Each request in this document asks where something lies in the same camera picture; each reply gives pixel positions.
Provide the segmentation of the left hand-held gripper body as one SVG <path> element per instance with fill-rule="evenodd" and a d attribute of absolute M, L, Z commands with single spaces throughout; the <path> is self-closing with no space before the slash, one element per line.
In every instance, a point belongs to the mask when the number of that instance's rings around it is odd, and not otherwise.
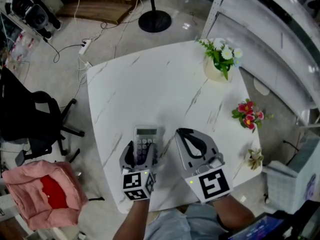
<path fill-rule="evenodd" d="M 153 173 L 154 165 L 147 165 L 148 147 L 141 149 L 141 158 L 135 158 L 134 166 L 125 163 L 125 149 L 123 150 L 119 166 L 122 175 L 122 192 L 130 201 L 143 201 L 151 198 L 156 183 Z"/>

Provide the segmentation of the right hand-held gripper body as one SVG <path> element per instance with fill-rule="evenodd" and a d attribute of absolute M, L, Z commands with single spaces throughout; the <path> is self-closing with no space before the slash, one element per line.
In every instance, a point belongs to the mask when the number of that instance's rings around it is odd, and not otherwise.
<path fill-rule="evenodd" d="M 181 176 L 203 204 L 228 196 L 233 190 L 230 170 L 224 162 L 223 154 L 219 152 L 214 140 L 209 135 L 205 135 L 207 152 L 204 157 L 193 159 L 190 157 L 181 158 L 180 156 L 184 168 Z M 192 145 L 188 138 L 186 142 L 193 155 L 201 155 L 200 151 Z"/>

